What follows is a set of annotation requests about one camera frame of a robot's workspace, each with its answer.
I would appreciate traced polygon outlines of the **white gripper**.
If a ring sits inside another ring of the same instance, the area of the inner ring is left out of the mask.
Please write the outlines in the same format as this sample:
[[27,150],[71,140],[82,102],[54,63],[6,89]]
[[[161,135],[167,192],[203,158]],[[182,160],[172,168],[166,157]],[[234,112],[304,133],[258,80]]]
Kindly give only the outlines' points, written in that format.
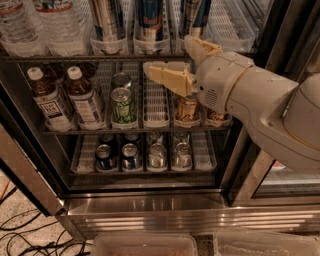
[[235,52],[222,52],[220,45],[191,35],[184,37],[184,47],[198,65],[196,77],[189,63],[176,61],[145,62],[143,72],[182,97],[192,96],[198,89],[197,98],[203,106],[219,114],[226,113],[232,88],[254,66],[253,60]]

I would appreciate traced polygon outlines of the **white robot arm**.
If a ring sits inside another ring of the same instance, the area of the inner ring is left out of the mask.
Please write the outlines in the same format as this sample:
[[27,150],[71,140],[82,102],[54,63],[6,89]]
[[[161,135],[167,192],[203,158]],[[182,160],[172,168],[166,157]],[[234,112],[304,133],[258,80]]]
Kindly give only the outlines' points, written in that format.
[[146,62],[146,76],[182,97],[242,122],[261,149],[293,170],[320,170],[319,76],[297,83],[255,65],[236,52],[193,36],[185,50],[197,70]]

